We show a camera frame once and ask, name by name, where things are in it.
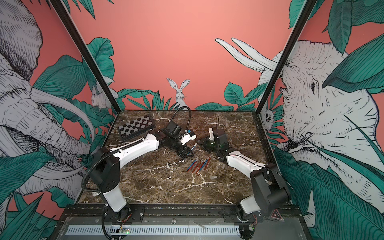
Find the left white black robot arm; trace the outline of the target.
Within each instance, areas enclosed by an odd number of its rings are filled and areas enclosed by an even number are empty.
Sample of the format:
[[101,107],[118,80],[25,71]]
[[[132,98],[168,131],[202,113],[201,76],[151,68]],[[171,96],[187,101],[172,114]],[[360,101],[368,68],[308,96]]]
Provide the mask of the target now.
[[120,189],[120,170],[133,160],[159,148],[174,150],[182,158],[192,157],[189,141],[196,139],[193,130],[181,132],[181,127],[174,122],[161,129],[148,131],[144,138],[115,149],[101,149],[95,155],[92,165],[87,169],[81,187],[84,192],[99,194],[106,206],[115,213],[129,209]]

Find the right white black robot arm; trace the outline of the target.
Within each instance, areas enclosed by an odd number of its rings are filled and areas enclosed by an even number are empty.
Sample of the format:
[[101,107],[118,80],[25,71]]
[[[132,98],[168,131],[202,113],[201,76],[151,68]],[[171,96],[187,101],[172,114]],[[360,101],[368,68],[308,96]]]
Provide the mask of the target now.
[[253,194],[240,201],[240,209],[244,215],[254,212],[270,213],[291,200],[291,193],[278,166],[252,160],[231,147],[225,130],[210,128],[209,134],[198,139],[197,144],[251,180]]

